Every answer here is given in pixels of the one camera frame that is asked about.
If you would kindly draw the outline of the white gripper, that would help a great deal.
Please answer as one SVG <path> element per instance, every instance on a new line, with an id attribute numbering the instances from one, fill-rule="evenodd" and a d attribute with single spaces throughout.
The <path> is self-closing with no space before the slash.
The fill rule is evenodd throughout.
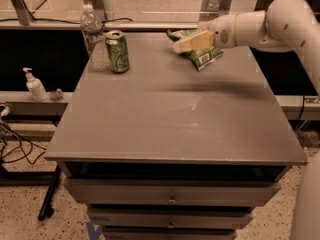
<path id="1" fill-rule="evenodd" d="M 235 22 L 236 15 L 223 15 L 211 22 L 200 21 L 197 28 L 201 31 L 196 31 L 176 41 L 173 50 L 180 54 L 192 50 L 206 49 L 213 44 L 217 48 L 236 47 Z"/>

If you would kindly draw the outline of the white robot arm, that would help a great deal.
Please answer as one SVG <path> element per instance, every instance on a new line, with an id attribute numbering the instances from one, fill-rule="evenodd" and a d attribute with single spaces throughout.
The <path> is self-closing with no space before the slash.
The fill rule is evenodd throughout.
<path id="1" fill-rule="evenodd" d="M 173 49 L 184 53 L 211 46 L 292 50 L 320 95 L 320 25 L 306 0 L 274 0 L 265 11 L 201 22 L 195 32 L 176 41 Z M 289 240 L 320 240 L 320 152 L 303 170 Z"/>

